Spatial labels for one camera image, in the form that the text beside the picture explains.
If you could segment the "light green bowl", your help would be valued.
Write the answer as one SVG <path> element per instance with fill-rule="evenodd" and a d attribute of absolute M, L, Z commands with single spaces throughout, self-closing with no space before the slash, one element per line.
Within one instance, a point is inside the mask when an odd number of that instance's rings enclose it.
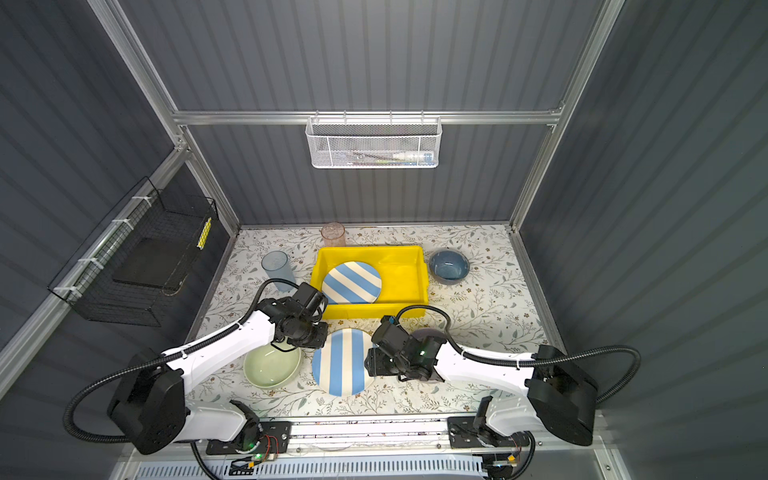
<path fill-rule="evenodd" d="M 251 385 L 272 389 L 291 380 L 298 373 L 301 363 L 300 350 L 266 345 L 246 354 L 243 373 Z"/>

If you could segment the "blue white striped plate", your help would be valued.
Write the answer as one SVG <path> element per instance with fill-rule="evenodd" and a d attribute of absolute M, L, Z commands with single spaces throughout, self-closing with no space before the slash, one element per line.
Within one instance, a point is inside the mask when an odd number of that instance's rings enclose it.
<path fill-rule="evenodd" d="M 362 393 L 373 382 L 364 365 L 371 347 L 371 336 L 362 330 L 347 328 L 330 334 L 313 354 L 316 384 L 336 397 Z"/>
<path fill-rule="evenodd" d="M 321 291 L 334 305 L 373 304 L 382 292 L 383 281 L 371 265 L 349 261 L 331 269 L 324 277 Z"/>

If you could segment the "yellow plastic bin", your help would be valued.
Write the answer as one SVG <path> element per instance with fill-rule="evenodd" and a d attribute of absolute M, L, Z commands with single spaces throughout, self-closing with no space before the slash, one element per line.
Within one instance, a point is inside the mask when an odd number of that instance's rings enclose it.
<path fill-rule="evenodd" d="M 429 278 L 422 247 L 395 245 L 322 248 L 317 255 L 310 284 L 321 291 L 325 275 L 334 267 L 349 261 L 373 266 L 382 278 L 382 292 L 373 304 L 329 303 L 324 314 L 326 319 L 380 318 L 394 315 L 406 306 L 428 302 Z"/>

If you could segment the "dark blue bowl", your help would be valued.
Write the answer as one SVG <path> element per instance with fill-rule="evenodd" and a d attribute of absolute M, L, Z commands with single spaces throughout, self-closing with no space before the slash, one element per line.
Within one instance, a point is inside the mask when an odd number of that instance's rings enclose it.
<path fill-rule="evenodd" d="M 434 252 L 428 260 L 428 269 L 433 279 L 443 285 L 455 285 L 469 274 L 468 259 L 455 250 L 442 249 Z"/>

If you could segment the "lavender bowl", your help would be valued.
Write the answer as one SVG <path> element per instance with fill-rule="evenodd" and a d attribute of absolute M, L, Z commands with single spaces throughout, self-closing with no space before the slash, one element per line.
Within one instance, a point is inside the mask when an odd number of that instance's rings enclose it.
<path fill-rule="evenodd" d="M 440 341 L 443 343 L 447 341 L 447 337 L 445 333 L 441 330 L 434 329 L 434 328 L 420 328 L 420 329 L 414 330 L 412 332 L 412 336 L 419 342 L 423 342 L 428 338 L 433 338 L 436 341 Z"/>

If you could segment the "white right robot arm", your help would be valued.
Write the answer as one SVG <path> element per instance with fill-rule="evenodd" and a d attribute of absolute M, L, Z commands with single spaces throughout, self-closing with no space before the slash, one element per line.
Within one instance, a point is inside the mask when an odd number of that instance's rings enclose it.
<path fill-rule="evenodd" d="M 372 336 L 364 366 L 371 377 L 400 381 L 469 382 L 498 390 L 481 400 L 473 429 L 481 441 L 546 430 L 577 446 L 593 442 L 597 382 L 573 362 L 525 367 L 528 360 L 555 360 L 563 353 L 542 345 L 534 353 L 504 354 L 459 345 L 449 334 L 410 333 L 385 316 Z"/>

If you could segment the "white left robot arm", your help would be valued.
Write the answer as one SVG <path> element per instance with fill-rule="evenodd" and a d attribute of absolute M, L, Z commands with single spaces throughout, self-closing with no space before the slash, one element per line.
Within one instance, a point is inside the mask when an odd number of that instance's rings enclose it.
<path fill-rule="evenodd" d="M 322 315 L 327 297 L 308 283 L 288 297 L 257 295 L 232 324 L 159 355 L 144 351 L 133 372 L 119 380 L 107 415 L 140 453 L 172 443 L 215 440 L 239 453 L 255 451 L 263 438 L 260 420 L 240 401 L 192 401 L 190 394 L 226 364 L 264 346 L 321 348 L 328 334 Z"/>

